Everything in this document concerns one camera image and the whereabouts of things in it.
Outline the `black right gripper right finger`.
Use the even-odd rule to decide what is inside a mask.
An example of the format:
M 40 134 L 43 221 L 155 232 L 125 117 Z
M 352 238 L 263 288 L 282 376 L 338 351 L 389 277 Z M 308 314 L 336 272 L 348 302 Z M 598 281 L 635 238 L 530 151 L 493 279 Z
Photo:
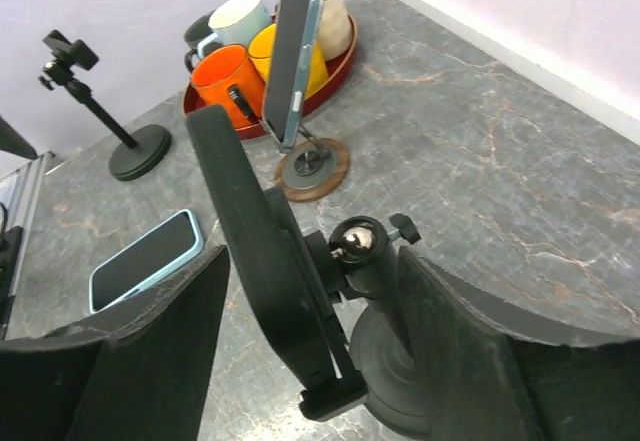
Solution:
M 435 440 L 635 440 L 639 341 L 565 324 L 399 252 Z

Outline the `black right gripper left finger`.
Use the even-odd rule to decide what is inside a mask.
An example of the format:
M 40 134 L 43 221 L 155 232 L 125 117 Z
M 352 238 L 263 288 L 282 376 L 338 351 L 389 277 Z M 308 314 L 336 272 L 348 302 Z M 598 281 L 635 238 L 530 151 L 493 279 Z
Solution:
M 197 439 L 229 275 L 214 247 L 98 314 L 2 342 L 2 439 Z

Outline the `light blue cased phone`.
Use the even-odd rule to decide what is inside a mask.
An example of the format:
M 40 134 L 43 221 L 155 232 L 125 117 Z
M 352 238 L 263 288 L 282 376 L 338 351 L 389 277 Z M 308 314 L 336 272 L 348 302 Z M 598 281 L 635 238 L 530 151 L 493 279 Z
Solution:
M 89 312 L 98 313 L 154 286 L 191 262 L 203 247 L 194 212 L 177 211 L 91 272 Z

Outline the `black round-base phone stand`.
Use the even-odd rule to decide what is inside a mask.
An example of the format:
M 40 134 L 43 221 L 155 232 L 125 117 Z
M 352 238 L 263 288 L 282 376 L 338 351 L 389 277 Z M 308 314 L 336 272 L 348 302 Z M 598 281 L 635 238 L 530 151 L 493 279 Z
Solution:
M 72 68 L 91 70 L 99 61 L 95 52 L 81 39 L 69 41 L 60 31 L 52 30 L 43 39 L 53 59 L 38 77 L 49 91 L 63 87 L 78 103 L 84 105 L 120 141 L 113 151 L 108 168 L 118 181 L 138 179 L 155 168 L 168 153 L 171 133 L 163 126 L 150 124 L 133 133 L 127 132 L 93 97 L 91 88 L 77 79 Z

